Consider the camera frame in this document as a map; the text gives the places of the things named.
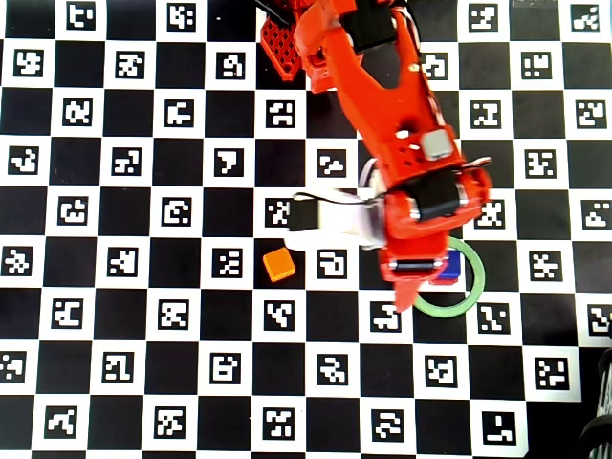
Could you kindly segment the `orange-red gripper finger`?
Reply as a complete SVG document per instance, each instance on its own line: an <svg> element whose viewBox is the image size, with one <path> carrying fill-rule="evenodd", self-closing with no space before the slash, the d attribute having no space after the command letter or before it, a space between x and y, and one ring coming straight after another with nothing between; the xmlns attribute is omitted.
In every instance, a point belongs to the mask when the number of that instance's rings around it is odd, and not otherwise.
<svg viewBox="0 0 612 459"><path fill-rule="evenodd" d="M436 279L447 265L446 259L389 259L381 264L382 278L393 285L398 312L412 307L424 283Z"/></svg>

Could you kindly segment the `orange-red gripper body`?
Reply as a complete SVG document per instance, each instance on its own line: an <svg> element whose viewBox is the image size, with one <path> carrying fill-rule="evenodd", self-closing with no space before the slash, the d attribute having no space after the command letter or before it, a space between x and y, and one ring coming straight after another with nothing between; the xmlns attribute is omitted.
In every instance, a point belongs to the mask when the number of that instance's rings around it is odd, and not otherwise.
<svg viewBox="0 0 612 459"><path fill-rule="evenodd" d="M395 184L383 197L389 257L439 257L449 233L481 215L491 188L482 166L445 167Z"/></svg>

